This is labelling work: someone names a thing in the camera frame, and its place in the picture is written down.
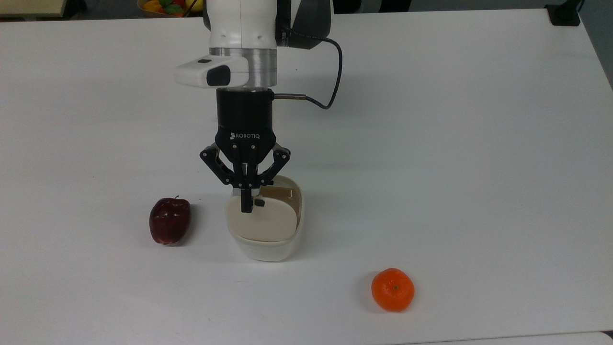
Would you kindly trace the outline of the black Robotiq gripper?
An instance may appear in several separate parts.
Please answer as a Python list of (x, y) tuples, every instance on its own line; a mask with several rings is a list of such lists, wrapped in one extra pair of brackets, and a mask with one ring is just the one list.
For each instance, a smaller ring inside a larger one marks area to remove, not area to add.
[[(238, 188), (241, 212), (252, 213), (253, 205), (265, 205), (261, 199), (263, 188), (274, 184), (274, 178), (291, 156), (286, 148), (274, 147), (273, 92), (240, 92), (219, 88), (216, 91), (216, 104), (216, 145), (201, 151), (200, 158), (222, 184)], [(272, 165), (258, 173), (258, 164), (270, 151)], [(220, 152), (228, 159), (232, 170), (222, 162)], [(254, 187), (254, 197), (249, 186)]]

